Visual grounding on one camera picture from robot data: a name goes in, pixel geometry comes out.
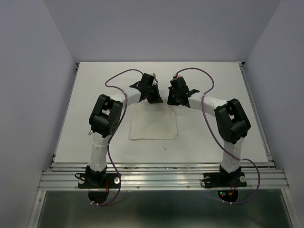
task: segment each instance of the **white table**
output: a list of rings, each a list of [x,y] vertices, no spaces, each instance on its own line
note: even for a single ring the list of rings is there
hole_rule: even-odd
[[[250,122],[251,129],[245,138],[242,158],[255,162],[267,162],[265,146],[259,133],[257,122],[248,97],[245,83],[238,63],[217,62],[82,62],[76,76],[73,92],[68,106],[64,126],[58,143],[56,163],[86,163],[89,161],[92,136],[88,136],[89,116],[100,94],[113,95],[119,91],[106,88],[105,81],[115,74],[129,68],[137,68],[145,73],[155,73],[159,81],[159,90],[164,102],[167,102],[169,81],[174,73],[186,67],[198,67],[209,72],[215,81],[209,96],[230,100],[238,99]],[[189,89],[206,91],[211,86],[210,79],[195,70],[182,72]],[[141,75],[128,72],[112,80],[111,85],[123,89],[139,81]],[[110,150],[114,162],[121,163],[219,163],[223,151],[210,135],[202,112],[183,106],[172,107],[178,124],[178,137],[174,140],[138,140],[130,141],[129,125],[132,105],[111,142]],[[217,138],[215,118],[208,120]]]

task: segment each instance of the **wall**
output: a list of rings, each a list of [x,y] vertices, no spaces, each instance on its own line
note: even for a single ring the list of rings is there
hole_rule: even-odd
[[[40,0],[0,1],[0,227],[27,227],[75,63]]]
[[[304,224],[304,1],[283,0],[245,69],[271,153]]]
[[[43,0],[79,61],[245,61],[279,0]]]

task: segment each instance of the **black clamp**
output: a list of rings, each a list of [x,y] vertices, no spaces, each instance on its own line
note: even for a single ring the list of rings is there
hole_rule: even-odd
[[[169,105],[183,105],[190,108],[188,98],[193,94],[198,93],[199,90],[192,89],[189,91],[188,86],[183,77],[175,77],[171,81],[169,87],[168,102]]]
[[[242,137],[247,136],[250,122],[241,103],[237,99],[227,101],[227,105],[219,106],[214,110],[218,132],[226,142],[236,144]]]
[[[130,88],[141,92],[139,102],[147,99],[150,104],[163,103],[157,84],[153,84],[154,80],[155,76],[144,73],[140,81],[130,85]]]
[[[118,128],[122,109],[123,103],[120,101],[114,101],[104,94],[100,95],[89,118],[91,131],[101,134],[103,138],[113,135]]]

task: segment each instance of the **white cloth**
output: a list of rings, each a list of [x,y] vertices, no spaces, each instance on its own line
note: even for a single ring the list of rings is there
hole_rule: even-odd
[[[149,104],[145,100],[133,105],[130,140],[174,139],[177,136],[175,113],[167,103]]]

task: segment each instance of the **purple cable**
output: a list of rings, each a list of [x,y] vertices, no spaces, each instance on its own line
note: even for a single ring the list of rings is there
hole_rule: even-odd
[[[129,70],[125,70],[125,71],[123,71],[123,72],[121,72],[121,73],[119,73],[119,74],[117,74],[117,75],[111,77],[110,79],[108,79],[108,80],[104,83],[104,85],[105,85],[106,87],[108,87],[108,88],[115,88],[115,89],[120,90],[120,91],[123,93],[124,97],[125,97],[125,105],[124,105],[123,115],[122,115],[122,118],[121,118],[120,121],[119,121],[118,126],[120,126],[121,122],[122,122],[123,119],[124,119],[125,112],[127,111],[128,96],[127,96],[127,94],[124,92],[123,89],[121,89],[121,88],[119,88],[119,87],[117,87],[117,86],[114,86],[114,85],[108,85],[108,82],[111,81],[112,79],[116,78],[117,76],[122,75],[122,74],[124,74],[124,73],[126,73],[126,72],[128,72],[128,71],[137,71],[137,72],[139,72],[139,73],[141,73],[141,74],[143,75],[143,72],[141,72],[140,70],[137,70],[137,69],[129,69]],[[113,135],[110,137],[110,139],[109,139],[109,143],[108,143],[108,146],[107,146],[107,150],[108,150],[108,156],[109,156],[110,162],[111,162],[111,164],[113,165],[113,168],[115,169],[115,171],[116,171],[116,173],[117,173],[117,175],[118,175],[118,178],[119,178],[119,188],[118,188],[118,191],[117,191],[117,193],[115,194],[115,196],[114,196],[109,202],[106,202],[106,203],[104,203],[104,204],[98,204],[98,205],[97,205],[96,203],[93,203],[93,204],[96,205],[96,206],[107,206],[107,205],[109,205],[110,203],[112,203],[112,202],[117,198],[117,196],[118,196],[118,194],[119,194],[119,192],[120,192],[121,186],[122,186],[121,174],[119,173],[119,171],[118,171],[117,167],[115,166],[115,164],[114,164],[114,162],[113,162],[113,160],[112,160],[112,157],[111,157],[111,155],[110,155],[110,142],[111,142],[111,140],[113,139],[113,136],[114,136],[114,134],[113,134]]]
[[[235,203],[231,203],[231,204],[242,204],[242,203],[245,203],[245,202],[249,201],[250,199],[252,199],[253,197],[255,197],[255,195],[257,194],[257,191],[258,191],[258,189],[259,189],[259,187],[260,187],[260,182],[261,182],[260,172],[259,172],[259,170],[258,170],[256,164],[255,164],[252,160],[250,160],[250,159],[248,159],[248,158],[243,158],[243,159],[241,159],[241,158],[239,158],[239,157],[233,155],[232,153],[230,153],[228,150],[226,150],[226,149],[219,143],[218,139],[216,138],[215,134],[213,133],[213,130],[212,130],[212,128],[211,128],[211,126],[210,126],[210,124],[209,124],[209,122],[208,122],[208,119],[207,119],[207,117],[206,117],[205,108],[204,108],[204,98],[205,98],[205,95],[206,95],[207,93],[209,93],[209,92],[214,88],[214,80],[213,80],[213,78],[211,77],[211,75],[210,75],[209,73],[207,73],[206,71],[202,70],[202,69],[195,68],[195,67],[189,67],[189,68],[185,68],[185,69],[182,69],[182,70],[178,71],[178,72],[176,73],[176,76],[178,75],[178,73],[180,73],[180,72],[182,72],[182,71],[184,71],[184,70],[198,70],[198,71],[201,71],[201,72],[205,73],[205,74],[211,79],[211,81],[212,81],[212,87],[211,87],[209,90],[207,90],[206,92],[204,92],[204,95],[203,95],[203,97],[202,97],[202,99],[201,99],[201,109],[202,109],[202,111],[203,111],[203,116],[204,116],[206,125],[207,125],[207,127],[208,127],[208,129],[209,129],[209,131],[210,131],[210,133],[211,133],[211,135],[212,135],[212,137],[213,137],[213,139],[214,139],[215,142],[217,143],[217,145],[218,145],[225,153],[229,154],[229,155],[230,155],[231,157],[233,157],[234,159],[237,159],[237,160],[239,160],[239,161],[241,161],[241,160],[243,160],[243,161],[249,161],[249,162],[255,167],[255,169],[256,169],[256,172],[257,172],[257,186],[256,186],[255,192],[254,192],[254,193],[252,194],[252,196],[250,196],[249,198],[247,198],[247,199],[245,199],[245,200],[243,200],[243,201],[235,202]]]

